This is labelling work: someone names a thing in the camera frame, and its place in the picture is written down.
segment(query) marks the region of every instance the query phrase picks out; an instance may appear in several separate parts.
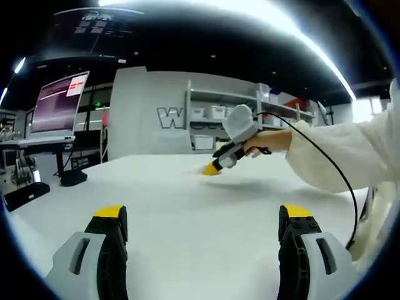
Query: white sleeve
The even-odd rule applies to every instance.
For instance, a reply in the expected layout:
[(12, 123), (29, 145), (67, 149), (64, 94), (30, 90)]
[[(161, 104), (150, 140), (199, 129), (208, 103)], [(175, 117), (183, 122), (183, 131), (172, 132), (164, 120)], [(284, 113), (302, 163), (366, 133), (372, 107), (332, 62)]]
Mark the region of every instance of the white sleeve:
[[(383, 141), (392, 113), (386, 110), (371, 122), (359, 124), (309, 127), (304, 121), (299, 121), (296, 128), (331, 157), (353, 189), (359, 189), (395, 180), (395, 164), (390, 161)], [(306, 183), (334, 193), (348, 190), (336, 168), (296, 131), (292, 131), (292, 143), (286, 158)]]

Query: shelving unit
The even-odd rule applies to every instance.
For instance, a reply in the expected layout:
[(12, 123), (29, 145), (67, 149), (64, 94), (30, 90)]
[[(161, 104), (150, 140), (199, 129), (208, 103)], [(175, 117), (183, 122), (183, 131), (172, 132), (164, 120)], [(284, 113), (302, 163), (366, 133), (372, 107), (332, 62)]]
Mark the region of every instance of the shelving unit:
[[(189, 80), (187, 83), (187, 91), (186, 91), (186, 100), (185, 100), (185, 113), (184, 113), (184, 128), (189, 130), (189, 134), (209, 134), (218, 138), (226, 138), (227, 135), (222, 129), (213, 128), (209, 130), (207, 133), (204, 133), (201, 128), (204, 130), (207, 129), (208, 126), (219, 126), (222, 125), (223, 121), (220, 119), (209, 119), (207, 116), (202, 117), (201, 119), (192, 119), (191, 118), (191, 108), (192, 107), (207, 107), (210, 105), (218, 105), (218, 106), (237, 106), (239, 104), (248, 105), (254, 112), (254, 115), (259, 114), (261, 112), (270, 112), (273, 114), (277, 114), (284, 118), (294, 118), (296, 120), (305, 120), (307, 122), (311, 122), (314, 118), (314, 114), (306, 111), (301, 111), (299, 106), (296, 106), (296, 109), (281, 105), (274, 104), (271, 102), (262, 101), (261, 96), (261, 88), (254, 89), (250, 91), (249, 94), (234, 94), (230, 92), (221, 92), (221, 91), (211, 91), (207, 89), (195, 89), (192, 87), (191, 81)], [(257, 117), (257, 125), (259, 129), (262, 130), (281, 130), (284, 129), (281, 126), (263, 124), (263, 117), (259, 115)], [(194, 153), (204, 153), (202, 151), (194, 151)]]

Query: black base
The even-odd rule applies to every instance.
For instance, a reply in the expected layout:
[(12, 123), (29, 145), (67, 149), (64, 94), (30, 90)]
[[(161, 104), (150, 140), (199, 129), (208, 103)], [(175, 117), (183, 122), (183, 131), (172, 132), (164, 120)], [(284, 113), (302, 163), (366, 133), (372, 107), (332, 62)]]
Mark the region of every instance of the black base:
[(61, 186), (76, 186), (83, 183), (88, 178), (88, 175), (81, 170), (64, 171), (60, 178)]
[(4, 202), (6, 203), (7, 210), (11, 212), (20, 208), (22, 205), (47, 194), (49, 191), (50, 186), (48, 184), (35, 182), (4, 195)]

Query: cable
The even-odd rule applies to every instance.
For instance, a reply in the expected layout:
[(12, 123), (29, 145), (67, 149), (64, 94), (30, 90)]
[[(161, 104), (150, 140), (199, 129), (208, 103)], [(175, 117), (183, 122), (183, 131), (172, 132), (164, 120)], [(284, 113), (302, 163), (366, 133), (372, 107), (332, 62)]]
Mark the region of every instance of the cable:
[[(71, 151), (70, 155), (68, 156), (67, 162), (65, 163), (65, 165), (62, 167), (62, 169), (65, 169), (65, 167), (67, 166), (67, 164), (69, 163), (69, 161), (71, 160), (71, 156), (74, 154), (74, 151)], [(55, 172), (53, 174), (53, 176), (58, 176), (58, 171)]]
[(353, 189), (350, 185), (350, 182), (348, 181), (348, 179), (345, 177), (345, 175), (343, 174), (342, 170), (340, 169), (340, 167), (333, 161), (333, 159), (331, 159), (329, 157), (329, 155), (326, 154), (325, 151), (323, 151), (315, 142), (313, 142), (312, 140), (310, 140), (305, 134), (303, 134), (300, 130), (298, 130), (296, 127), (294, 127), (292, 124), (290, 124), (290, 122), (287, 122), (283, 117), (278, 116), (276, 114), (270, 113), (270, 112), (260, 112), (258, 114), (256, 114), (256, 116), (259, 115), (263, 115), (263, 114), (270, 114), (282, 121), (284, 121), (287, 125), (290, 126), (290, 128), (292, 128), (293, 130), (295, 130), (298, 134), (300, 134), (303, 138), (305, 138), (307, 141), (309, 141), (315, 148), (318, 149), (319, 152), (322, 153), (323, 156), (325, 156), (327, 158), (327, 160), (336, 168), (336, 170), (339, 172), (339, 174), (342, 176), (343, 181), (346, 183), (347, 188), (350, 191), (351, 197), (352, 197), (352, 201), (354, 204), (354, 228), (352, 230), (352, 234), (350, 237), (350, 240), (347, 242), (346, 244), (346, 249), (349, 250), (349, 248), (353, 245), (353, 240), (354, 240), (354, 236), (356, 235), (356, 230), (357, 230), (357, 225), (358, 225), (358, 208), (357, 208), (357, 201), (356, 201), (356, 197), (354, 195)]

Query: computer monitor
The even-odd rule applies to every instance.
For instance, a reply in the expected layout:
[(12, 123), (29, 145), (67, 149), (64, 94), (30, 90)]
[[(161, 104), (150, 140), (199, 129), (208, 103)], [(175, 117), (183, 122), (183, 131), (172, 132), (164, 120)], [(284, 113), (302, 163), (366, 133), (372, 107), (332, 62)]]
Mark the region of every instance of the computer monitor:
[(42, 87), (32, 117), (32, 136), (72, 135), (89, 71)]

